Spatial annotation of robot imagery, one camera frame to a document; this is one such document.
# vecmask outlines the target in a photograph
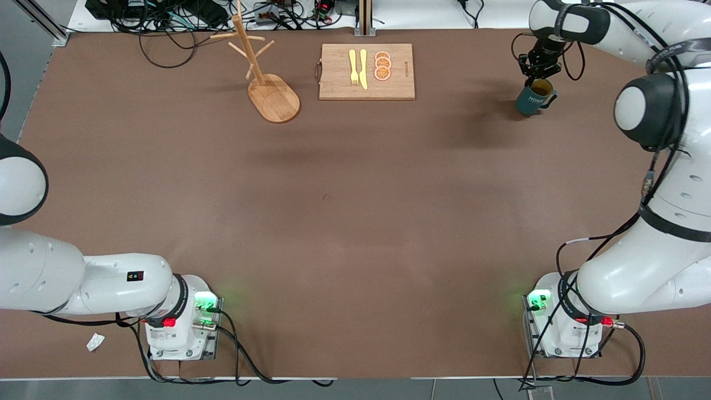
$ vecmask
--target teal mug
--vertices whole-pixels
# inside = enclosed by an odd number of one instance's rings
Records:
[[[538,109],[546,109],[558,97],[547,79],[537,79],[521,90],[516,99],[516,109],[523,115],[534,115]]]

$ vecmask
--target cable connector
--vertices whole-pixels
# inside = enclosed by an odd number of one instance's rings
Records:
[[[654,170],[650,169],[647,171],[647,175],[644,176],[644,180],[642,181],[642,199],[646,199],[647,195],[649,194],[649,191],[652,189],[653,184]]]
[[[613,320],[610,317],[603,317],[602,321],[600,321],[602,326],[612,328],[612,329],[624,329],[625,324],[624,322],[620,322],[618,320]]]

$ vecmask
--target wooden stand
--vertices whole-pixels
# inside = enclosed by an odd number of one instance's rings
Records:
[[[241,3],[237,1],[237,10],[241,9]],[[301,110],[299,96],[297,96],[280,77],[271,73],[262,74],[262,69],[257,62],[257,57],[273,45],[274,41],[267,43],[266,46],[262,47],[255,54],[250,40],[264,41],[264,38],[247,35],[245,27],[242,25],[242,16],[240,13],[232,17],[232,22],[235,24],[236,32],[212,35],[210,38],[217,39],[237,36],[242,43],[242,48],[237,47],[233,43],[229,43],[230,47],[234,48],[250,62],[250,69],[247,71],[246,79],[249,79],[252,73],[255,74],[255,79],[252,80],[247,89],[250,100],[254,103],[260,114],[269,122],[281,124],[293,120]]]

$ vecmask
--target cutting board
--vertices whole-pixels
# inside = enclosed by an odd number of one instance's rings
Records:
[[[351,85],[351,61],[348,51],[355,50],[355,69],[360,72],[360,50],[368,52],[365,70],[368,89],[358,83]],[[377,80],[375,54],[387,51],[390,54],[390,78]],[[412,44],[324,44],[321,48],[321,100],[414,100],[415,67],[412,62]]]

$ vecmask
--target knife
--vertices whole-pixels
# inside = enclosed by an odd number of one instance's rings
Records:
[[[363,86],[363,89],[368,90],[368,81],[365,79],[365,66],[368,61],[368,52],[365,51],[364,48],[360,50],[360,74],[358,75],[360,77],[360,84]]]

